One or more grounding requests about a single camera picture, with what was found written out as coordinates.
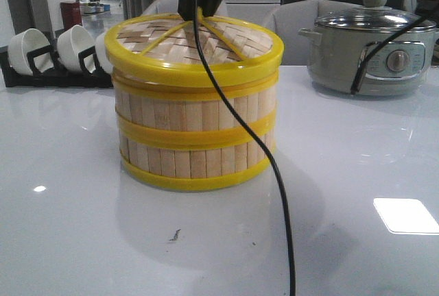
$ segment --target red container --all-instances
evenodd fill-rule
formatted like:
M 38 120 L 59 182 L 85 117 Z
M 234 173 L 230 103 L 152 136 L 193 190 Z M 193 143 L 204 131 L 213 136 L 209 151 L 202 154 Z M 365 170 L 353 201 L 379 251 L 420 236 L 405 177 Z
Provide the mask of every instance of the red container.
M 63 1 L 60 3 L 64 30 L 68 30 L 76 24 L 82 25 L 80 3 L 77 1 Z

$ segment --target white bowl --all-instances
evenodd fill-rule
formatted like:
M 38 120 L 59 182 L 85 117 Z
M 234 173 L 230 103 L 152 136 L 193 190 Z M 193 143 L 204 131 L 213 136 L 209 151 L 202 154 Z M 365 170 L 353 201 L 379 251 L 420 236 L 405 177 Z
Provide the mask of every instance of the white bowl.
M 92 36 L 81 25 L 74 25 L 58 38 L 58 53 L 60 54 L 61 63 L 71 72 L 81 73 L 80 61 L 78 54 L 95 45 Z M 85 67 L 88 71 L 95 70 L 93 56 L 87 56 L 84 60 Z
M 38 29 L 27 29 L 12 37 L 8 46 L 9 63 L 21 75 L 32 75 L 27 61 L 27 53 L 50 45 L 46 36 Z M 46 53 L 35 58 L 36 68 L 43 72 L 54 67 L 50 54 Z
M 100 34 L 96 38 L 96 55 L 97 60 L 101 64 L 103 70 L 107 72 L 109 75 L 112 73 L 112 64 L 108 60 L 107 51 L 105 48 L 105 34 L 106 32 Z

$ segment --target yellow plastic rim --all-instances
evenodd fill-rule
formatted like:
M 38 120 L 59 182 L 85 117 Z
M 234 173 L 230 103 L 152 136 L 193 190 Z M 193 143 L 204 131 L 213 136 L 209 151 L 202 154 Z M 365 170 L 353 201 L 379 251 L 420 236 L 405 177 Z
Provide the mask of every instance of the yellow plastic rim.
M 176 178 L 151 174 L 150 172 L 144 171 L 133 164 L 130 164 L 124 156 L 121 157 L 126 170 L 142 182 L 160 186 L 162 188 L 184 191 L 215 190 L 240 184 L 262 173 L 270 164 L 270 161 L 267 158 L 264 158 L 256 165 L 238 173 L 207 178 Z
M 122 28 L 129 24 L 155 19 L 179 19 L 178 15 L 140 16 L 124 21 L 107 31 L 105 44 L 110 62 L 116 69 L 124 71 L 139 79 L 168 86 L 207 88 L 211 86 L 210 79 L 202 64 L 183 64 L 164 62 L 154 58 L 142 57 L 126 49 L 117 41 Z M 243 82 L 252 82 L 274 73 L 281 63 L 283 54 L 282 40 L 270 30 L 259 25 L 241 21 L 235 18 L 213 16 L 203 21 L 225 22 L 256 29 L 268 34 L 273 41 L 269 52 L 257 58 L 242 62 L 212 64 L 211 69 L 220 86 L 234 86 Z
M 276 110 L 273 110 L 248 125 L 258 136 L 262 136 L 274 128 L 275 120 Z M 242 126 L 205 132 L 176 132 L 137 125 L 123 118 L 118 112 L 117 123 L 120 132 L 128 139 L 161 149 L 209 150 L 232 147 L 252 140 Z
M 223 87 L 222 90 L 228 99 L 244 97 L 270 88 L 277 83 L 278 77 L 279 73 L 276 70 L 276 72 L 268 75 L 266 78 L 236 86 Z M 214 87 L 187 88 L 138 82 L 125 78 L 118 70 L 113 71 L 112 82 L 115 88 L 140 97 L 170 101 L 215 101 L 221 99 Z

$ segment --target rice cooker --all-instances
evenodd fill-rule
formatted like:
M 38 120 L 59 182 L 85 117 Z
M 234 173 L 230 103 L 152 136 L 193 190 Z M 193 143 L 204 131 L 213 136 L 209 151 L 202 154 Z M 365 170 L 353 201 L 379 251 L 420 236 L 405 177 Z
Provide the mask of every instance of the rice cooker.
M 311 78 L 327 88 L 353 93 L 351 87 L 367 55 L 419 16 L 385 6 L 387 0 L 364 0 L 364 5 L 316 19 L 313 29 L 299 34 L 311 41 L 307 65 Z M 436 24 L 425 20 L 395 38 L 364 62 L 361 95 L 401 95 L 424 81 L 438 37 Z

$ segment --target bamboo steamer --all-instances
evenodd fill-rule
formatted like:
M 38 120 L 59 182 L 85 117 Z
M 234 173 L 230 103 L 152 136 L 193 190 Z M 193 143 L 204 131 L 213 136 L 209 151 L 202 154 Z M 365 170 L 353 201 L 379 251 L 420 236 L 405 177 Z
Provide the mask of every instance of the bamboo steamer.
M 281 39 L 258 25 L 213 16 L 200 19 L 200 42 L 234 108 L 273 149 Z M 191 21 L 177 14 L 133 18 L 110 29 L 105 43 L 121 158 L 133 176 L 163 188 L 213 190 L 269 165 L 212 86 Z

